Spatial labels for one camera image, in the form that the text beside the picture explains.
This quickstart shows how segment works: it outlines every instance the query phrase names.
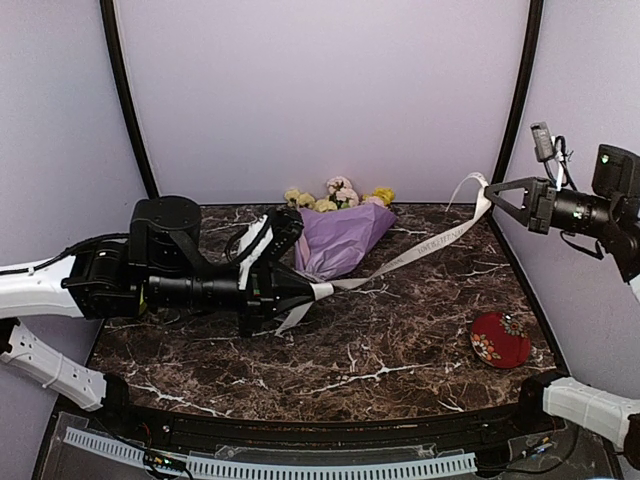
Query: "marble tabletop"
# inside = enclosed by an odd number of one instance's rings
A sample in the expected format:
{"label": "marble tabletop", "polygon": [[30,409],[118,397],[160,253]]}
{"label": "marble tabletop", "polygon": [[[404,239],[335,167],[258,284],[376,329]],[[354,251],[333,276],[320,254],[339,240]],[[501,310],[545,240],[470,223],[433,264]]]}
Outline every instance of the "marble tabletop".
{"label": "marble tabletop", "polygon": [[[203,208],[200,248],[222,261],[226,240],[264,206]],[[470,206],[396,205],[398,221],[351,275],[371,274],[431,235],[471,218]],[[292,256],[285,258],[292,262]],[[474,354],[480,314],[511,313],[532,342],[521,367]],[[237,419],[362,421],[471,411],[517,401],[522,380],[553,355],[505,255],[483,219],[451,246],[360,289],[315,304],[284,337],[277,323],[251,339],[234,314],[161,310],[110,320],[90,366],[121,375],[132,401]]]}

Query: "floral pattern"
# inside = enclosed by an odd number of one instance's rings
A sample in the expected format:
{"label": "floral pattern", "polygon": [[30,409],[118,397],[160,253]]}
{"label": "floral pattern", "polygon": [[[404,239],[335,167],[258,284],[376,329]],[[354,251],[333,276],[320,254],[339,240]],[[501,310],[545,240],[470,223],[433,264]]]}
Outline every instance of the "floral pattern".
{"label": "floral pattern", "polygon": [[522,324],[511,317],[511,315],[503,315],[500,324],[504,327],[504,331],[514,337],[527,338],[527,332],[524,331]]}
{"label": "floral pattern", "polygon": [[482,335],[474,333],[471,336],[471,344],[473,345],[473,349],[476,353],[487,362],[502,359],[500,354],[496,352],[493,342],[491,340],[487,340],[487,336],[484,333]]}

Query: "cable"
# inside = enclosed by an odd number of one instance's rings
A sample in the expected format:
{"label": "cable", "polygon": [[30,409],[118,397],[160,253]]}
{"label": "cable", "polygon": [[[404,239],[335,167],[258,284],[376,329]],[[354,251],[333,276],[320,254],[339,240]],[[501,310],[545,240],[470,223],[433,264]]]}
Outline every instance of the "cable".
{"label": "cable", "polygon": [[[107,432],[107,434],[109,434],[109,436],[111,436],[115,440],[119,441],[120,443],[124,443],[125,445],[127,445],[127,446],[129,446],[131,448],[135,448],[136,450],[140,450],[141,452],[143,452],[143,453],[145,453],[147,455],[154,455],[154,456],[159,457],[159,458],[168,458],[169,460],[173,460],[171,457],[167,457],[163,453],[160,453],[160,452],[158,452],[156,450],[151,450],[149,447],[141,447],[140,445],[136,445],[135,443],[130,442],[126,438],[121,437],[117,433],[113,432],[111,429],[107,428],[104,425],[104,423],[102,423],[97,417],[94,417],[94,420],[96,421],[96,423],[98,425],[100,425],[102,427],[102,429],[105,432]],[[149,427],[147,426],[146,423],[143,423],[142,427],[147,432],[147,438],[149,440],[149,445],[151,445],[151,430],[149,430]],[[149,467],[151,469],[151,471],[153,472],[153,474],[150,474],[149,471],[145,468],[145,472],[147,473],[147,475],[150,475],[153,478],[156,478],[157,480],[174,480],[176,478],[181,477],[182,473],[186,473],[190,480],[194,480],[193,474],[187,468],[183,468],[182,470],[178,470],[178,471],[180,471],[179,475],[171,475],[171,474],[166,474],[166,473],[160,472],[158,469],[156,469],[156,467],[155,467],[155,465],[153,465],[153,463],[143,462],[143,465],[145,467]]]}
{"label": "cable", "polygon": [[50,267],[54,263],[59,262],[75,253],[79,250],[98,242],[104,242],[107,240],[123,240],[129,238],[128,233],[108,233],[106,235],[99,235],[97,237],[88,238],[86,240],[82,240],[81,242],[72,245],[71,247],[65,248],[61,253],[56,255],[55,257],[47,260],[46,262],[42,262],[34,267],[25,267],[25,268],[16,268],[13,270],[0,270],[0,276],[2,275],[18,275],[22,273],[29,273],[31,271],[42,270],[43,268]]}
{"label": "cable", "polygon": [[544,470],[524,470],[520,468],[509,468],[509,466],[514,464],[515,462],[519,460],[523,460],[522,458],[516,458],[515,460],[512,460],[502,465],[492,465],[492,466],[478,465],[478,470],[484,471],[484,472],[510,472],[510,473],[522,473],[522,474],[528,474],[528,475],[545,475],[555,470],[559,466],[563,465],[567,460],[569,460],[569,458],[571,458],[571,456],[576,450],[576,446],[578,445],[579,438],[580,438],[580,428],[576,427],[573,442],[571,444],[571,448],[569,449],[569,451],[555,465],[545,468]]}

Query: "yellow flower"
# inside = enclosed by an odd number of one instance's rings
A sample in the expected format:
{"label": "yellow flower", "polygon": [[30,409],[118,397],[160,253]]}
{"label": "yellow flower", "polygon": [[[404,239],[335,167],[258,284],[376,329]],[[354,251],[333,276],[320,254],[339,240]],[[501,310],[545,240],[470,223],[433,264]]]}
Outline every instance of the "yellow flower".
{"label": "yellow flower", "polygon": [[373,191],[373,195],[381,198],[385,207],[396,198],[396,194],[389,187],[378,187]]}
{"label": "yellow flower", "polygon": [[316,207],[315,207],[316,212],[324,213],[324,212],[330,212],[332,210],[337,210],[337,209],[338,209],[338,206],[328,198],[323,198],[316,202]]}
{"label": "yellow flower", "polygon": [[300,190],[298,190],[297,188],[287,190],[284,193],[284,199],[287,201],[287,204],[290,207],[296,206],[296,200],[298,199],[299,196],[300,196]]}
{"label": "yellow flower", "polygon": [[316,206],[316,199],[310,193],[302,193],[298,197],[298,206],[304,208],[313,208]]}

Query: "black trim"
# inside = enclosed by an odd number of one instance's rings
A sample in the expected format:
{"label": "black trim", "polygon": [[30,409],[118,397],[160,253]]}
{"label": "black trim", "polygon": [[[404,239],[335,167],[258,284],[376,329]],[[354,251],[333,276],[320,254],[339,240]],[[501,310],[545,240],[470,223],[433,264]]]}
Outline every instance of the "black trim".
{"label": "black trim", "polygon": [[153,178],[151,164],[149,163],[147,151],[144,148],[142,134],[140,133],[140,125],[138,124],[138,117],[136,116],[133,100],[131,98],[131,90],[129,89],[127,71],[125,69],[124,58],[122,56],[120,36],[118,35],[118,22],[116,20],[113,0],[100,0],[100,10],[102,11],[102,24],[104,26],[104,36],[107,40],[107,48],[109,49],[113,79],[115,80],[118,97],[120,98],[120,108],[122,109],[122,115],[124,116],[124,121],[127,125],[129,140],[131,141],[131,147],[133,148],[133,153],[136,157],[136,163],[138,164],[138,170],[142,177],[142,183],[144,184],[144,188],[147,191],[147,196],[149,198],[158,198],[160,196],[158,192],[158,185]]}
{"label": "black trim", "polygon": [[515,273],[516,279],[518,280],[520,287],[522,288],[525,296],[527,297],[527,300],[529,301],[529,304],[531,305],[531,310],[533,311],[533,314],[538,319],[538,324],[540,325],[540,329],[544,334],[544,338],[547,341],[547,344],[549,345],[549,349],[551,350],[551,353],[553,353],[553,359],[556,363],[556,368],[562,372],[568,373],[569,370],[567,367],[567,362],[562,356],[562,352],[560,351],[560,345],[558,344],[556,337],[553,335],[553,331],[551,330],[549,320],[547,319],[547,316],[545,315],[544,310],[542,310],[542,306],[540,305],[540,302],[538,301],[538,297],[536,297],[536,294],[533,291],[531,284],[529,283],[529,279],[527,278],[526,274],[524,273],[524,270],[522,269],[522,265],[520,265],[518,258],[516,257],[515,253],[513,253],[513,250],[511,250],[511,247],[509,246],[507,239],[504,237],[504,234],[502,233],[502,229],[500,228],[495,218],[493,218],[491,214],[487,215],[487,223],[489,224],[489,228],[491,228],[491,231],[493,232],[494,236],[498,240],[498,243],[500,244],[500,248],[502,248],[502,251],[507,257],[507,260],[509,260],[509,263],[511,264],[511,268],[513,269],[513,273]]}
{"label": "black trim", "polygon": [[[111,424],[111,430],[133,440],[145,441],[142,430],[135,425],[146,423],[152,432],[152,443],[157,448],[188,453],[197,450],[214,453],[221,445],[268,449],[296,450],[359,450],[435,443],[438,451],[463,448],[468,452],[490,452],[502,449],[507,442],[523,435],[509,418],[517,404],[509,404],[473,412],[438,415],[432,417],[372,422],[275,422],[213,418],[204,415],[175,413],[132,405],[127,410],[128,425],[124,429]],[[70,400],[60,396],[45,435],[36,471],[42,468],[47,451],[52,423],[58,414],[66,412],[88,419],[101,418],[101,411],[87,413]],[[564,421],[556,419],[563,428]],[[102,430],[98,423],[90,427]],[[542,421],[527,434],[550,431],[551,421]]]}
{"label": "black trim", "polygon": [[536,56],[540,24],[542,23],[543,5],[544,0],[531,0],[529,3],[529,18],[527,20],[527,30],[524,35],[522,56],[520,57],[518,79],[516,80],[516,88],[513,92],[513,101],[511,102],[509,119],[507,120],[504,137],[502,138],[502,145],[500,146],[500,153],[498,154],[498,162],[496,163],[496,168],[493,171],[491,183],[499,183],[503,181],[507,173],[507,168],[509,167],[513,147],[516,143],[518,130],[520,129],[520,122],[522,121],[524,104],[527,100],[531,73],[533,72],[533,61]]}

